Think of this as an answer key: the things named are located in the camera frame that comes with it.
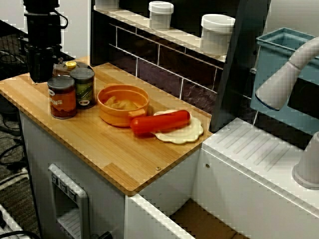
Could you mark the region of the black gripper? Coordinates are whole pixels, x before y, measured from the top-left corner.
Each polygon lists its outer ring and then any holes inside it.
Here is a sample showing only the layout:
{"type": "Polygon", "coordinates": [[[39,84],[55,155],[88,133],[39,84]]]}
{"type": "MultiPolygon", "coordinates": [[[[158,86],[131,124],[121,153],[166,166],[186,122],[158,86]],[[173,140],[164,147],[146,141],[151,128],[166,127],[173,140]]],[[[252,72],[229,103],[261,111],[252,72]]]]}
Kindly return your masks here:
{"type": "Polygon", "coordinates": [[[41,76],[39,53],[28,48],[26,51],[30,77],[34,82],[47,82],[53,72],[53,49],[61,44],[61,22],[56,13],[25,13],[27,21],[28,44],[35,48],[46,48],[41,54],[41,76]]]}

